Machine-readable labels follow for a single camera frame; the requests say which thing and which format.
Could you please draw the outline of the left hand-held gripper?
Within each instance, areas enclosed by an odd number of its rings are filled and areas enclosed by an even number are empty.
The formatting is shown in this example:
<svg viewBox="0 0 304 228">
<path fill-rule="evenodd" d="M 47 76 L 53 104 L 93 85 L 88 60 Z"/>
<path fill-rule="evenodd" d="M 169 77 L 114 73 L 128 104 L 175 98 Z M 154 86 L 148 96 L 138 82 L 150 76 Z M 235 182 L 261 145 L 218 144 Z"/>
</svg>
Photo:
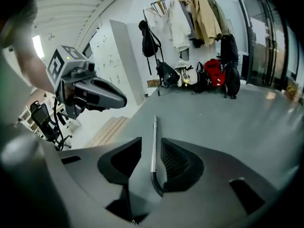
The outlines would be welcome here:
<svg viewBox="0 0 304 228">
<path fill-rule="evenodd" d="M 127 98 L 118 87 L 96 77 L 95 64 L 71 46 L 58 46 L 46 69 L 56 99 L 68 117 L 76 119 L 85 109 L 102 112 L 124 108 Z"/>
</svg>

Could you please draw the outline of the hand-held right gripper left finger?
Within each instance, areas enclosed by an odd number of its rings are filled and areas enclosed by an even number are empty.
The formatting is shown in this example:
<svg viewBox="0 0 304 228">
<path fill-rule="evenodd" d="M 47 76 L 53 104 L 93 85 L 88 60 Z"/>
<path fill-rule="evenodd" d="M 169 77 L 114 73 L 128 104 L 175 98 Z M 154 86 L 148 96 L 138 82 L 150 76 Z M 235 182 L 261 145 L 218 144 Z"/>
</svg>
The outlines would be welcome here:
<svg viewBox="0 0 304 228">
<path fill-rule="evenodd" d="M 47 175 L 69 222 L 131 222 L 129 178 L 141 158 L 140 137 L 57 152 L 47 148 Z"/>
</svg>

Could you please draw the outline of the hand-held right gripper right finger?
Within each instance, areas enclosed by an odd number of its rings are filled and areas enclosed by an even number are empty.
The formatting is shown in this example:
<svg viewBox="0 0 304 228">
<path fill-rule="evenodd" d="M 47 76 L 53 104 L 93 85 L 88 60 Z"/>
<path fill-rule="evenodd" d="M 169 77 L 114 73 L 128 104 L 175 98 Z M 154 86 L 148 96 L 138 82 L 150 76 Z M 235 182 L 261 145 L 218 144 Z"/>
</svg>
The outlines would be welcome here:
<svg viewBox="0 0 304 228">
<path fill-rule="evenodd" d="M 267 210 L 275 188 L 224 152 L 161 140 L 167 180 L 143 228 L 249 228 Z"/>
</svg>

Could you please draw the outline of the silver metal vacuum tube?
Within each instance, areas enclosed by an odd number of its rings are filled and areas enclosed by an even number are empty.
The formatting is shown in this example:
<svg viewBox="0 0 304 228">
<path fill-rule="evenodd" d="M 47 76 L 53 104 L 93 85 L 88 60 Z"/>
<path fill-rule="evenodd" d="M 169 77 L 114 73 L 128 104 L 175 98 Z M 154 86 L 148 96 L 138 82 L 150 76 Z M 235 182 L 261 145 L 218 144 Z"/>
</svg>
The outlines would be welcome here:
<svg viewBox="0 0 304 228">
<path fill-rule="evenodd" d="M 153 123 L 153 143 L 152 143 L 151 172 L 156 172 L 157 122 L 158 122 L 158 117 L 155 116 L 154 117 L 154 123 Z"/>
</svg>

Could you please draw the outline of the person's left forearm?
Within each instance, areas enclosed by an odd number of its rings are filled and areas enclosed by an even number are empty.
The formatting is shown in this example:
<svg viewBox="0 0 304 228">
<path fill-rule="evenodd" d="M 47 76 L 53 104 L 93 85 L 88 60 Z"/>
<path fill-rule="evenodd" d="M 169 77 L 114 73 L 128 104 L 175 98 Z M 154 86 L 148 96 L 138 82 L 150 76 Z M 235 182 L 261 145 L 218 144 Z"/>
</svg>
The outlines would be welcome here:
<svg viewBox="0 0 304 228">
<path fill-rule="evenodd" d="M 46 73 L 46 65 L 38 57 L 34 48 L 15 47 L 14 53 L 22 75 L 31 83 L 31 85 L 54 94 L 54 88 Z"/>
</svg>

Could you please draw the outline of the black shoulder bag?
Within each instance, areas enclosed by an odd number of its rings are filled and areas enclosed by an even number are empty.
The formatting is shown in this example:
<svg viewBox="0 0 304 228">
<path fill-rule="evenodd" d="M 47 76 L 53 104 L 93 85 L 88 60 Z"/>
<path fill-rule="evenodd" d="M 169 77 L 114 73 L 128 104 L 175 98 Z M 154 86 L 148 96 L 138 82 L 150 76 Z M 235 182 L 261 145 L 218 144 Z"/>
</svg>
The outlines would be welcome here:
<svg viewBox="0 0 304 228">
<path fill-rule="evenodd" d="M 156 66 L 157 74 L 160 77 L 161 85 L 164 87 L 169 87 L 171 85 L 176 85 L 180 79 L 178 73 L 167 63 L 157 60 Z"/>
</svg>

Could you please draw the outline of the wooden slatted steps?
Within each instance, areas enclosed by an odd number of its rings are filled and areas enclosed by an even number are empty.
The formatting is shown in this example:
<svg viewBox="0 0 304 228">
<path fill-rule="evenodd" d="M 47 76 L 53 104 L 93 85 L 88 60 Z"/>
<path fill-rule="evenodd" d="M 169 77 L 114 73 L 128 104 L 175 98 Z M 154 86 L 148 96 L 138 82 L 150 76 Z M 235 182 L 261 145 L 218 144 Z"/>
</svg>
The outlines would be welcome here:
<svg viewBox="0 0 304 228">
<path fill-rule="evenodd" d="M 111 117 L 85 145 L 85 147 L 94 147 L 113 143 L 123 128 L 128 124 L 130 118 L 119 116 Z"/>
</svg>

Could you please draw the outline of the grey metal locker cabinet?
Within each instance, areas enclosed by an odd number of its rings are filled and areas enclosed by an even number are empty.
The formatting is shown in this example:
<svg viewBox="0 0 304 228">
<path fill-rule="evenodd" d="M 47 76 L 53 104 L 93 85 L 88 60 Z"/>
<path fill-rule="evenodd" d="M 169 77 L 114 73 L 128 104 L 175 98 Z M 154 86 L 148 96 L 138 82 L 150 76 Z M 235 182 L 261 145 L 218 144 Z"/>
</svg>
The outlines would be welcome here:
<svg viewBox="0 0 304 228">
<path fill-rule="evenodd" d="M 90 40 L 97 76 L 118 87 L 128 103 L 144 102 L 143 85 L 126 24 L 106 21 Z"/>
</svg>

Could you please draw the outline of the black hanging backpack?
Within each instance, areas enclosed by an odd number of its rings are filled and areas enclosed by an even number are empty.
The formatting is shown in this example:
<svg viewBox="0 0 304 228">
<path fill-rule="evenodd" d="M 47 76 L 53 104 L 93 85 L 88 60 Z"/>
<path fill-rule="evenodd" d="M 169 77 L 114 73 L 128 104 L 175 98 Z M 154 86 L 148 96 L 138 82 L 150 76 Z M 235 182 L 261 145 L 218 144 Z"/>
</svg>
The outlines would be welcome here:
<svg viewBox="0 0 304 228">
<path fill-rule="evenodd" d="M 161 58 L 163 59 L 162 53 L 162 45 L 160 40 L 154 35 L 154 33 L 150 30 L 147 21 L 142 20 L 138 25 L 140 31 L 142 32 L 142 54 L 147 59 L 148 69 L 150 75 L 152 75 L 152 70 L 150 67 L 149 58 L 155 57 L 155 61 L 158 64 L 159 60 L 157 59 L 156 53 L 158 50 L 161 52 Z"/>
</svg>

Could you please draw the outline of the black mesh office chair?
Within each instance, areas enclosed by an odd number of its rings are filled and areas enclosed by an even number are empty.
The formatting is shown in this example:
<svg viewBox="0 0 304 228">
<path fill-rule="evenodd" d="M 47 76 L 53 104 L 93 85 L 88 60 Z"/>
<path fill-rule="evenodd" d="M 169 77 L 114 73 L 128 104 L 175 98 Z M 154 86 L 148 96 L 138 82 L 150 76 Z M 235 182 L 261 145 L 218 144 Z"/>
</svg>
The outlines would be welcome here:
<svg viewBox="0 0 304 228">
<path fill-rule="evenodd" d="M 46 104 L 40 104 L 39 101 L 35 101 L 31 104 L 30 111 L 34 123 L 43 133 L 46 140 L 55 145 L 57 151 L 63 150 L 64 147 L 71 149 L 71 145 L 66 144 L 66 140 L 72 138 L 72 136 L 68 135 L 63 138 L 63 135 L 60 134 L 59 125 L 52 120 Z"/>
</svg>

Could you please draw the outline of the white backpack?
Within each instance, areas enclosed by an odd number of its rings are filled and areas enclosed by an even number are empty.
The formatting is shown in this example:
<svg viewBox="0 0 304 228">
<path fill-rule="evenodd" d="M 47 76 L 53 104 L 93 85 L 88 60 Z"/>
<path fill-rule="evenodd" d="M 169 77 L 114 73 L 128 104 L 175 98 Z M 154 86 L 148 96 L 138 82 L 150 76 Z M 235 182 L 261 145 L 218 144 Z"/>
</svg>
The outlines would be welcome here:
<svg viewBox="0 0 304 228">
<path fill-rule="evenodd" d="M 175 72 L 180 77 L 177 82 L 178 87 L 195 85 L 199 81 L 197 70 L 184 60 L 179 60 L 177 62 Z"/>
</svg>

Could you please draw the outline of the white shirt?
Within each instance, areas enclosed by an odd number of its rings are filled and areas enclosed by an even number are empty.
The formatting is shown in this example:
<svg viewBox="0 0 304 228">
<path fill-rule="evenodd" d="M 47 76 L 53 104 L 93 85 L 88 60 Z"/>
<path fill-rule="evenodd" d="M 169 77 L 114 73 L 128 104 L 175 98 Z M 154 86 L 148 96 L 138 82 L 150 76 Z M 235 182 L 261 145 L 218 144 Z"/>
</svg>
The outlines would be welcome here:
<svg viewBox="0 0 304 228">
<path fill-rule="evenodd" d="M 160 14 L 154 6 L 146 7 L 144 13 L 151 29 L 164 33 L 168 40 L 172 40 L 171 29 L 166 15 Z"/>
</svg>

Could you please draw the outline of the slim black bag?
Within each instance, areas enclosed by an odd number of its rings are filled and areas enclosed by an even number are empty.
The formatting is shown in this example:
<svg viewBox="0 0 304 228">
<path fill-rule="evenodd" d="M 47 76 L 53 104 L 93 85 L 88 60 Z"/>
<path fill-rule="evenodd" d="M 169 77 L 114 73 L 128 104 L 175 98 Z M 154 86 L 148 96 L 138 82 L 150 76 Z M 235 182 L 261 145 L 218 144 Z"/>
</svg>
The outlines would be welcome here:
<svg viewBox="0 0 304 228">
<path fill-rule="evenodd" d="M 198 81 L 196 84 L 195 92 L 201 93 L 204 91 L 209 91 L 211 86 L 209 75 L 205 70 L 204 66 L 200 62 L 198 62 L 196 70 L 198 72 Z"/>
</svg>

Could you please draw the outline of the white jacket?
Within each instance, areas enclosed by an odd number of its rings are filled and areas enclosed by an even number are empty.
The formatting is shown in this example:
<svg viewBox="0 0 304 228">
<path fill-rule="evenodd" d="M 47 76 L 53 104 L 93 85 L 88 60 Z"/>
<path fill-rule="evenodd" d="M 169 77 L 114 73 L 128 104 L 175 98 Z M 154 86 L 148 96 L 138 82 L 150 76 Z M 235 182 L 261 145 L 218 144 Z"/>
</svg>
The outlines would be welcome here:
<svg viewBox="0 0 304 228">
<path fill-rule="evenodd" d="M 190 47 L 191 28 L 182 10 L 179 0 L 171 0 L 168 10 L 169 40 L 174 48 L 181 52 Z"/>
</svg>

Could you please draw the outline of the red backpack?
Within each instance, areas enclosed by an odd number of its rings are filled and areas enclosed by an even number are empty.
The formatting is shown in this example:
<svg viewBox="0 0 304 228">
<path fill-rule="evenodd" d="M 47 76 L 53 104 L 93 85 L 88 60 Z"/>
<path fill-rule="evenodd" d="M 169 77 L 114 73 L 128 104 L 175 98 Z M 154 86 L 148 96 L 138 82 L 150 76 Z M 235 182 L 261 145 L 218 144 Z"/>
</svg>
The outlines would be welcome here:
<svg viewBox="0 0 304 228">
<path fill-rule="evenodd" d="M 207 71 L 213 87 L 220 87 L 225 83 L 225 71 L 220 61 L 211 59 L 204 64 L 204 69 Z"/>
</svg>

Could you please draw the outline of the person's grey shirt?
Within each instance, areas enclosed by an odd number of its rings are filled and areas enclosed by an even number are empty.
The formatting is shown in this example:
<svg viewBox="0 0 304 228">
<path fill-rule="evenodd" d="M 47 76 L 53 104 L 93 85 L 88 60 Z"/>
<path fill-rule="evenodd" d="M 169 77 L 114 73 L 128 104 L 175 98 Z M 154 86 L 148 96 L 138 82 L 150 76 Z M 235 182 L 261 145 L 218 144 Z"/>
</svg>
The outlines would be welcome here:
<svg viewBox="0 0 304 228">
<path fill-rule="evenodd" d="M 14 131 L 29 132 L 29 128 L 18 118 L 24 111 L 30 92 L 31 88 L 0 52 L 0 140 Z"/>
</svg>

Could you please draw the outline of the brown box with clear bag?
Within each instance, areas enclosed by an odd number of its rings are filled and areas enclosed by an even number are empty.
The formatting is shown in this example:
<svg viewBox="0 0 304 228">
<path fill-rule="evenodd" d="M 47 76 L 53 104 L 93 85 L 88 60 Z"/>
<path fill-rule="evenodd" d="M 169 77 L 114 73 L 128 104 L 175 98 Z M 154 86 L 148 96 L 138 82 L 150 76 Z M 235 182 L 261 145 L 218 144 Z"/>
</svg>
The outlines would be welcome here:
<svg viewBox="0 0 304 228">
<path fill-rule="evenodd" d="M 291 101 L 291 102 L 298 102 L 300 91 L 299 85 L 292 79 L 288 78 L 284 95 Z"/>
</svg>

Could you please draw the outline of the beige jacket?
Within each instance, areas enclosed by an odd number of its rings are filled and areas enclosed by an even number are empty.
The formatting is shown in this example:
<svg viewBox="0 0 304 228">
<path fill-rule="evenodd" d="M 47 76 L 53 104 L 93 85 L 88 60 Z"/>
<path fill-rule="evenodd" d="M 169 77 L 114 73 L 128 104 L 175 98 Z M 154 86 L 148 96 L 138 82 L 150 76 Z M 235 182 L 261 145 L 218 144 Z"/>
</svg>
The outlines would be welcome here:
<svg viewBox="0 0 304 228">
<path fill-rule="evenodd" d="M 204 46 L 212 45 L 222 32 L 208 0 L 190 0 L 190 10 L 196 39 L 201 39 Z"/>
</svg>

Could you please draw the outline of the black hanging bag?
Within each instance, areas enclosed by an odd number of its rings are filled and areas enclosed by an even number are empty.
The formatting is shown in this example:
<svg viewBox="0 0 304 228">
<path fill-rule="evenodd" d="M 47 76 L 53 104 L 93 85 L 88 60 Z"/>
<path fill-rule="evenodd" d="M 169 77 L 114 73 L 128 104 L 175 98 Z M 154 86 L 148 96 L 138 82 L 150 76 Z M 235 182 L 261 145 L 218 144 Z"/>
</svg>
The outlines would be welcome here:
<svg viewBox="0 0 304 228">
<path fill-rule="evenodd" d="M 232 34 L 222 37 L 220 44 L 220 61 L 222 63 L 238 61 L 237 44 Z"/>
</svg>

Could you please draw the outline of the olive green jacket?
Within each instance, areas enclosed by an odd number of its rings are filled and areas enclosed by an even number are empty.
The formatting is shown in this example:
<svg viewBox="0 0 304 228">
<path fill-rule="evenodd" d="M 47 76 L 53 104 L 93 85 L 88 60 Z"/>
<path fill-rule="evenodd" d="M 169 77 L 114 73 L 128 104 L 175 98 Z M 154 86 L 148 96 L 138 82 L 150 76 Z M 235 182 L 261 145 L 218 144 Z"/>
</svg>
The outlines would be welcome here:
<svg viewBox="0 0 304 228">
<path fill-rule="evenodd" d="M 208 0 L 208 3 L 217 19 L 222 35 L 223 36 L 230 35 L 230 30 L 226 21 L 226 17 L 220 5 L 216 2 L 216 0 Z"/>
</svg>

